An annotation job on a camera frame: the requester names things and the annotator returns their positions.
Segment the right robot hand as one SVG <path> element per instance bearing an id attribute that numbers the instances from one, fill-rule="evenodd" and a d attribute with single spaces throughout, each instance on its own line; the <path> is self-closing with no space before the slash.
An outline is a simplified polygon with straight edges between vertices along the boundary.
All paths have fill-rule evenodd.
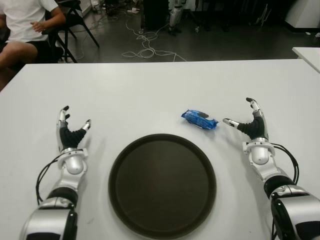
<path id="1" fill-rule="evenodd" d="M 250 123 L 240 123 L 230 118 L 224 118 L 222 121 L 239 130 L 240 132 L 249 136 L 251 140 L 262 138 L 269 140 L 268 128 L 264 113 L 259 106 L 258 102 L 250 97 L 246 98 L 246 101 L 250 103 L 250 107 L 253 109 L 253 120 Z"/>

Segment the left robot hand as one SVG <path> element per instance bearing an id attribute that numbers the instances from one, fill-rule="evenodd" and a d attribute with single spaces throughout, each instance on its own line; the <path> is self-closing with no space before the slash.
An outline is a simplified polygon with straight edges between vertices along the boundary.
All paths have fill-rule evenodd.
<path id="1" fill-rule="evenodd" d="M 60 152 L 66 149 L 77 149 L 79 143 L 92 125 L 92 121 L 88 119 L 80 129 L 71 131 L 67 122 L 67 119 L 70 117 L 70 115 L 67 114 L 68 109 L 69 106 L 67 105 L 60 110 L 56 122 L 56 137 Z"/>

